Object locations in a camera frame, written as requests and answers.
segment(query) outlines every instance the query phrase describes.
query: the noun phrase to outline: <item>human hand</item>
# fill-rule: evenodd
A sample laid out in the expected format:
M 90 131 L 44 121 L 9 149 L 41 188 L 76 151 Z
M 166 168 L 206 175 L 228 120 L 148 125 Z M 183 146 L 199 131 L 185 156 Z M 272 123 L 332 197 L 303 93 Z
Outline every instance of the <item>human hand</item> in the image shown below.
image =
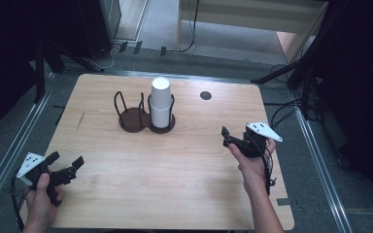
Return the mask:
M 267 147 L 264 153 L 265 160 L 268 160 L 276 147 L 273 139 L 267 140 Z M 265 190 L 264 164 L 261 157 L 248 158 L 240 152 L 234 144 L 229 144 L 229 150 L 239 162 L 238 169 L 244 177 L 244 188 L 248 194 L 253 193 L 256 188 L 262 187 Z
M 50 184 L 50 175 L 44 173 L 38 180 L 37 189 L 30 190 L 25 197 L 28 206 L 28 219 L 23 232 L 47 232 L 56 217 L 56 206 L 51 203 L 47 195 L 47 187 Z M 62 189 L 55 188 L 56 200 L 61 201 Z

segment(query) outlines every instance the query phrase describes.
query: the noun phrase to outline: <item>wire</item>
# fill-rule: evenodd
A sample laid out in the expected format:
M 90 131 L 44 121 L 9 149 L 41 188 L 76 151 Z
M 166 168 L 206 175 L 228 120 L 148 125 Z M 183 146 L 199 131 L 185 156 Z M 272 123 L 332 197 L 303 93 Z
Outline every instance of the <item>wire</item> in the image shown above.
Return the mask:
M 275 113 L 274 115 L 271 117 L 271 121 L 270 121 L 270 125 L 271 125 L 271 128 L 272 129 L 275 129 L 277 128 L 278 124 L 281 123 L 284 119 L 290 117 L 297 109 L 298 107 L 300 106 L 300 99 L 296 99 L 296 100 L 292 100 L 292 101 L 289 101 L 285 104 L 282 105 L 281 108 L 279 108 Z M 275 116 L 278 114 L 278 112 L 280 112 L 282 109 L 284 109 L 285 107 L 288 107 L 288 106 L 294 106 L 296 107 L 295 109 L 293 109 L 291 112 L 289 112 L 288 114 L 284 115 L 280 120 L 278 120 L 276 123 L 274 123 L 274 118 Z
M 196 18 L 198 16 L 198 7 L 199 7 L 199 0 L 196 1 L 196 8 L 195 8 L 195 17 L 193 19 L 193 27 L 192 27 L 192 41 L 189 44 L 189 47 L 185 50 L 168 50 L 168 51 L 174 51 L 174 52 L 186 52 L 188 51 L 192 45 L 195 43 L 195 25 L 196 25 Z
M 259 148 L 259 146 L 256 143 L 256 141 L 253 139 L 253 137 L 249 137 L 249 139 L 253 142 L 253 144 L 258 149 L 259 154 L 261 154 L 260 157 L 261 157 L 262 163 L 264 164 L 265 188 L 266 188 L 266 191 L 267 191 L 267 193 L 269 195 L 269 193 L 270 193 L 270 189 L 269 188 L 271 186 L 272 167 L 271 167 L 271 169 L 268 167 L 268 163 L 267 163 L 267 161 L 265 160 L 265 157 L 264 157 L 264 155 L 266 155 L 265 151 L 264 152 L 261 151 L 261 149 Z
M 268 151 L 269 153 L 269 160 L 271 161 L 271 167 L 269 169 L 269 177 L 271 178 L 271 174 L 272 174 L 272 169 L 274 169 L 274 159 L 272 159 L 272 153 L 271 151 L 269 151 L 268 148 L 265 148 L 265 151 Z
M 188 8 L 190 9 L 190 1 L 187 1 L 187 4 L 188 4 Z M 193 28 L 192 28 L 192 24 L 191 24 L 191 22 L 192 22 L 192 20 L 189 20 L 189 21 L 188 21 L 189 31 L 190 31 L 190 33 L 193 35 L 193 37 L 195 37 L 195 31 L 194 31 Z M 197 45 L 196 45 L 195 43 L 193 43 L 193 45 L 194 45 L 194 49 L 193 49 L 192 52 L 195 52 L 196 49 L 197 49 Z
M 22 202 L 23 200 L 25 199 L 25 197 L 28 195 L 28 193 L 31 191 L 32 189 L 29 187 L 29 189 L 26 191 L 26 193 L 22 196 L 22 198 L 20 198 L 20 201 L 17 203 L 17 209 L 20 210 L 20 207 L 22 205 Z
M 286 105 L 288 103 L 291 103 L 293 102 L 293 100 L 289 101 L 289 102 L 286 102 L 286 103 L 268 103 L 268 102 L 265 102 L 263 103 L 264 106 L 283 106 L 283 105 Z
M 96 67 L 100 68 L 100 69 L 108 69 L 108 68 L 111 68 L 114 63 L 115 63 L 115 59 L 114 59 L 114 56 L 112 55 L 112 52 L 116 49 L 116 48 L 120 48 L 120 45 L 116 46 L 116 47 L 113 47 L 111 50 L 110 50 L 110 56 L 112 58 L 112 63 L 111 65 L 109 66 L 100 66 L 98 64 L 96 64 L 94 61 L 92 61 L 92 59 L 89 60 L 90 63 L 94 64 Z
M 20 217 L 20 213 L 19 213 L 20 203 L 17 203 L 17 194 L 16 194 L 17 188 L 15 187 L 15 180 L 17 178 L 17 172 L 19 171 L 19 169 L 20 167 L 18 167 L 15 170 L 14 176 L 11 179 L 11 188 L 12 188 L 11 197 L 12 197 L 12 204 L 14 206 L 15 215 L 17 217 L 17 227 L 19 227 L 20 231 L 23 231 L 23 228 L 25 227 L 25 225 L 23 224 L 22 217 Z

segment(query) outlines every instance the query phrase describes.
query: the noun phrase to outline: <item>black metal cup holder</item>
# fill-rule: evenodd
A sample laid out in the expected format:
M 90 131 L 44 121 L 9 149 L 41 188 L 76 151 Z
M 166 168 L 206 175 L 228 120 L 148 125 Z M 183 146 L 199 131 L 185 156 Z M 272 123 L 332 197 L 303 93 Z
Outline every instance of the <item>black metal cup holder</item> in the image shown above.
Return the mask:
M 123 107 L 125 110 L 120 113 L 117 104 L 117 97 L 120 95 L 120 99 L 122 100 Z M 118 91 L 114 96 L 114 105 L 115 109 L 117 110 L 119 116 L 119 125 L 120 127 L 125 130 L 126 132 L 139 132 L 143 130 L 145 127 L 149 127 L 150 130 L 154 133 L 163 134 L 171 131 L 175 126 L 175 116 L 172 114 L 172 107 L 175 103 L 174 95 L 171 94 L 172 104 L 169 110 L 169 125 L 164 128 L 158 128 L 153 125 L 153 116 L 152 114 L 148 114 L 145 111 L 144 107 L 144 93 L 141 92 L 141 101 L 138 105 L 138 108 L 126 108 L 125 101 L 123 100 L 122 92 Z M 151 113 L 151 95 L 148 97 L 148 107 Z

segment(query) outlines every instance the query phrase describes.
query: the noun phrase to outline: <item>finger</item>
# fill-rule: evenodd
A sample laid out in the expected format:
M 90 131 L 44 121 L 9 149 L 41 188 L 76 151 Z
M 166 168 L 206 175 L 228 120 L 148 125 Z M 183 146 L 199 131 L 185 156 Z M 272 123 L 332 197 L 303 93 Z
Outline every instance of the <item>finger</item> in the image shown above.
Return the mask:
M 43 173 L 38 180 L 36 192 L 38 195 L 47 194 L 47 187 L 50 184 L 50 174 Z
M 241 163 L 243 159 L 245 158 L 245 156 L 238 149 L 238 147 L 235 144 L 229 144 L 228 148 L 231 151 L 232 155 L 234 155 L 234 157 L 238 160 L 238 162 Z
M 268 155 L 268 156 L 271 156 L 272 153 L 274 152 L 277 144 L 275 143 L 275 141 L 273 139 L 268 139 L 267 142 L 268 142 L 268 145 L 266 147 L 267 151 L 265 152 L 265 154 Z
M 65 195 L 65 192 L 63 191 L 63 189 L 60 186 L 56 186 L 55 187 L 55 193 L 56 193 L 56 200 L 57 201 L 62 201 L 62 199 Z

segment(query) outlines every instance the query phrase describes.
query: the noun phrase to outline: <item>white plastic part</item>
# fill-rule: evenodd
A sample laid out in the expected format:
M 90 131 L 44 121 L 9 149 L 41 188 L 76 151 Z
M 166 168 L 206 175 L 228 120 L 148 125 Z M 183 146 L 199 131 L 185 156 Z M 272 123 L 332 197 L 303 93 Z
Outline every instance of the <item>white plastic part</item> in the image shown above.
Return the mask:
M 169 80 L 162 77 L 153 79 L 151 105 L 156 109 L 163 110 L 171 107 L 171 103 L 171 84 Z
M 38 166 L 40 163 L 45 161 L 45 157 L 36 153 L 28 153 L 23 160 L 22 166 L 20 166 L 19 171 L 17 172 L 17 178 L 28 184 L 29 186 L 33 183 L 25 177 L 25 175 Z
M 280 143 L 283 141 L 283 138 L 264 122 L 247 123 L 247 126 L 253 130 L 254 133 L 262 135 L 265 138 L 270 138 Z

